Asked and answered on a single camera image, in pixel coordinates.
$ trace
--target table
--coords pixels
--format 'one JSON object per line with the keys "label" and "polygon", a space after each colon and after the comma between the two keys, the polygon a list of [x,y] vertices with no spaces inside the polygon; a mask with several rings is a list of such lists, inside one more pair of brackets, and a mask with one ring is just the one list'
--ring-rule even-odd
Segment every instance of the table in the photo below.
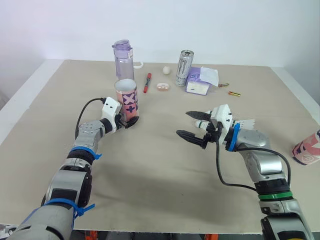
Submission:
{"label": "table", "polygon": [[[213,144],[203,150],[175,133],[187,130],[200,136],[203,132],[193,127],[185,112],[229,104],[235,118],[256,119],[255,128],[267,134],[272,148],[289,159],[294,197],[312,231],[320,231],[320,162],[302,166],[290,155],[293,146],[319,125],[274,71],[263,66],[203,65],[217,69],[220,82],[230,86],[201,96],[177,87],[176,64],[168,65],[173,69],[168,76],[162,74],[161,63],[145,63],[134,70],[140,119],[132,128],[100,141],[98,152],[103,156],[92,166],[90,198],[96,207],[78,218],[75,228],[260,233],[264,215],[257,194],[220,183]],[[52,176],[73,145],[83,105],[96,97],[116,97],[113,62],[65,60],[56,69],[43,88],[34,86],[42,90],[33,101],[24,91],[26,101],[32,104],[16,124],[11,124],[12,130],[0,145],[2,224],[18,225],[39,207]],[[143,94],[148,72],[152,80]],[[160,82],[169,83],[170,90],[157,91]],[[231,96],[228,91],[242,95]],[[101,108],[98,102],[90,105],[82,122],[100,119]],[[239,153],[222,150],[220,159],[227,182],[253,186]]]}

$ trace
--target silver can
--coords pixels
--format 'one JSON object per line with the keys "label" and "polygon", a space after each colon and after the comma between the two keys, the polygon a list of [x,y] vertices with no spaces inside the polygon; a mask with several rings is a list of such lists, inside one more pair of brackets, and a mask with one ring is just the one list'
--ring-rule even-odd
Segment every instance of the silver can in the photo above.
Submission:
{"label": "silver can", "polygon": [[194,52],[191,50],[182,50],[179,57],[178,69],[176,70],[175,84],[185,86],[189,70],[191,68]]}

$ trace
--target water bottle lid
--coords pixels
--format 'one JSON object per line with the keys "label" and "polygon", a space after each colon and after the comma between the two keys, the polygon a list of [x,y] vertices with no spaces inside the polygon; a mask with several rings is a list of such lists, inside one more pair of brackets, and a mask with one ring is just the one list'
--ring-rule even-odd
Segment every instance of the water bottle lid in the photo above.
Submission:
{"label": "water bottle lid", "polygon": [[116,41],[112,47],[116,58],[130,59],[133,56],[132,47],[130,46],[129,40],[123,39]]}
{"label": "water bottle lid", "polygon": [[112,47],[120,51],[129,51],[131,49],[130,42],[127,39],[116,41]]}

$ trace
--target white ball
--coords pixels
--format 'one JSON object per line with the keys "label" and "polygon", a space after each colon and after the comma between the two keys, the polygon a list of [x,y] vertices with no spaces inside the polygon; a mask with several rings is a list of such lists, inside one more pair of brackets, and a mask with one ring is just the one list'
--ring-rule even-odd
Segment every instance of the white ball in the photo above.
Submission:
{"label": "white ball", "polygon": [[168,66],[164,66],[162,71],[163,71],[164,75],[168,75],[168,74],[170,74],[171,69]]}

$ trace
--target patterned cup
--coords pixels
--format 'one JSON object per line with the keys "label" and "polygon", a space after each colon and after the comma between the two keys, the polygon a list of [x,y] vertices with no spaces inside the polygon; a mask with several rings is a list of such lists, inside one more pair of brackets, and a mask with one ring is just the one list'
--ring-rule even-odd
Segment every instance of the patterned cup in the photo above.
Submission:
{"label": "patterned cup", "polygon": [[320,130],[299,142],[292,150],[292,157],[302,165],[320,160]]}
{"label": "patterned cup", "polygon": [[138,112],[138,92],[137,84],[132,79],[121,79],[114,85],[116,97],[122,104],[121,116],[122,120],[128,122],[135,116],[139,116]]}

